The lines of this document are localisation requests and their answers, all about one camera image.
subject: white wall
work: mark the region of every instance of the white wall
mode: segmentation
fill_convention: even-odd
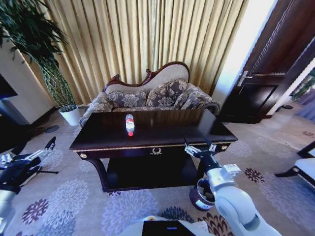
[[[276,3],[277,0],[249,1],[212,94],[222,105],[231,93]]]
[[[8,49],[10,43],[4,43],[0,49],[0,73],[16,91],[18,96],[7,98],[16,110],[24,117],[25,122],[19,124],[31,124],[48,110],[54,103],[36,79],[34,73],[24,60],[20,52],[15,53],[15,60]]]
[[[308,64],[307,67],[302,71],[302,73],[295,79],[293,84],[285,91],[285,93],[279,98],[276,104],[270,109],[267,115],[272,115],[276,112],[279,106],[282,106],[285,102],[288,102],[290,94],[299,86],[302,80],[310,73],[310,71],[315,67],[315,58]]]

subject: metal bucket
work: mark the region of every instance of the metal bucket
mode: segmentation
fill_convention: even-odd
[[[189,193],[191,203],[201,211],[210,210],[215,204],[215,197],[210,189],[209,180],[201,178]]]

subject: potted plant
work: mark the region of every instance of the potted plant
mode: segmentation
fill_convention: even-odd
[[[49,9],[40,0],[0,0],[0,46],[11,41],[12,53],[19,50],[38,64],[59,112],[70,125],[78,125],[79,110],[54,57],[62,53],[56,44],[66,44],[65,34],[38,10],[40,4]]]

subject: dark wooden door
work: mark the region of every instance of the dark wooden door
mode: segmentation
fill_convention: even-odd
[[[221,119],[257,123],[265,118],[315,57],[314,36],[315,1],[278,0],[222,108]]]

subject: dark wooden table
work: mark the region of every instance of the dark wooden table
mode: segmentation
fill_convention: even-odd
[[[135,131],[126,131],[132,114]],[[225,151],[237,138],[209,110],[93,113],[70,149],[91,162],[104,192],[195,185],[203,177],[185,153],[184,138],[206,147],[205,138]],[[102,158],[110,158],[108,168]]]

